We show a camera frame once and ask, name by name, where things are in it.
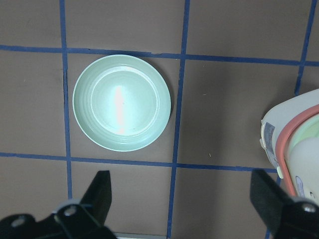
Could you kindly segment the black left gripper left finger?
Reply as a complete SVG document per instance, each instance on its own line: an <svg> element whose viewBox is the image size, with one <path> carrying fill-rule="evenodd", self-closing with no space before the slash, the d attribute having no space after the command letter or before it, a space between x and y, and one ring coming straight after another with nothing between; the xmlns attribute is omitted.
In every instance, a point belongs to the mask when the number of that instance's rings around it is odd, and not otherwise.
<svg viewBox="0 0 319 239"><path fill-rule="evenodd" d="M2 239L114 239L104 223L112 202L110 171L98 171L78 203L68 203L47 218L15 214L0 221Z"/></svg>

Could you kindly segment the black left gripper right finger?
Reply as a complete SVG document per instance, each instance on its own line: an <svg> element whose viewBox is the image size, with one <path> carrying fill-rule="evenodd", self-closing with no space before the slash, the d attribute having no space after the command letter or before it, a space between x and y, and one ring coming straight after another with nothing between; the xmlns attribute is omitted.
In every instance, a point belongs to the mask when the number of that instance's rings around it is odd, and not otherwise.
<svg viewBox="0 0 319 239"><path fill-rule="evenodd" d="M262 169L251 174L250 200L274 239L317 239L319 206L288 195Z"/></svg>

